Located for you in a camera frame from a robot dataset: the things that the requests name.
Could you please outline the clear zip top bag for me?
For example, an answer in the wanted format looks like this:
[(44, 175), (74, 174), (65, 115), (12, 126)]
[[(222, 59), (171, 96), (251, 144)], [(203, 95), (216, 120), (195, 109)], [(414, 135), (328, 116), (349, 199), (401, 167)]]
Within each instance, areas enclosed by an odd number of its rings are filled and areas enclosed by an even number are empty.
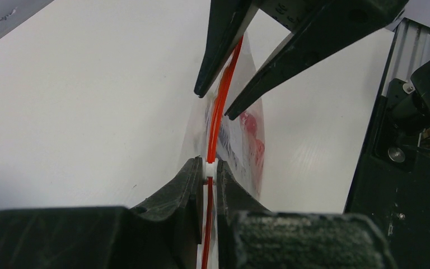
[[(254, 75), (255, 64), (252, 57), (250, 43), (247, 35), (241, 42), (241, 49), (237, 61), (226, 64), (229, 68), (233, 66), (232, 75), (223, 75), (216, 79), (205, 98), (196, 98), (191, 106), (190, 117), (186, 125), (184, 140), (179, 157), (179, 165), (183, 165), (190, 157), (206, 157), (209, 147), (209, 137), (213, 128), (213, 109), (218, 104), (218, 93), (221, 85), (230, 82), (227, 96), (224, 100), (225, 107), (241, 92), (244, 84)], [(256, 116), (260, 127), (259, 138), (265, 142), (264, 116), (262, 101), (257, 100), (245, 112)], [(218, 129), (216, 145), (216, 159), (223, 163), (225, 168), (230, 169), (230, 179), (227, 183), (227, 197), (230, 199), (230, 208), (237, 210), (253, 210), (258, 205), (261, 192), (261, 181), (263, 174), (255, 175), (256, 169), (250, 155), (249, 143), (244, 130), (240, 115), (235, 120), (229, 120), (222, 115)]]

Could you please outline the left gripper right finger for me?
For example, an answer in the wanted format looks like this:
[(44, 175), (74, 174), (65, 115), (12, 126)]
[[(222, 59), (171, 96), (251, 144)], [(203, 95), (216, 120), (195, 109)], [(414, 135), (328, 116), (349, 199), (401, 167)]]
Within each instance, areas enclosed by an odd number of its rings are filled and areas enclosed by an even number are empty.
[(360, 214), (272, 212), (217, 165), (220, 268), (396, 268), (385, 236)]

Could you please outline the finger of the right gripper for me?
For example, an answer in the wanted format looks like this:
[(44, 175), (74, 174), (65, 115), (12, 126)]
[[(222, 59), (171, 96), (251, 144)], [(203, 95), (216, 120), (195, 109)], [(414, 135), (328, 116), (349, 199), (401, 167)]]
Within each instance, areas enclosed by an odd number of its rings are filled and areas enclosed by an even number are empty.
[(194, 93), (205, 97), (262, 1), (211, 0), (207, 41)]

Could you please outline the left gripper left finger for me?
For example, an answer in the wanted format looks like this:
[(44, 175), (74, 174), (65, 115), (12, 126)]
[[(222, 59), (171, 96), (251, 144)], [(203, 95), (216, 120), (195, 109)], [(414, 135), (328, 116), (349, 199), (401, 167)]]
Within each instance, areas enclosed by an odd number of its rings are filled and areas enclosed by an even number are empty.
[(189, 159), (133, 208), (0, 211), (0, 268), (196, 268), (203, 164)]

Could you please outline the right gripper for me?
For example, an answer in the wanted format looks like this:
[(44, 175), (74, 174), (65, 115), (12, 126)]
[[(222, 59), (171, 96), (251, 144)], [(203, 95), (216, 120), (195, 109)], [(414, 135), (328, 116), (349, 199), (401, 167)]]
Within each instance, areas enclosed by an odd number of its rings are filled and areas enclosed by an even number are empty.
[(392, 23), (408, 1), (253, 1), (293, 33), (226, 110), (231, 120), (265, 93)]

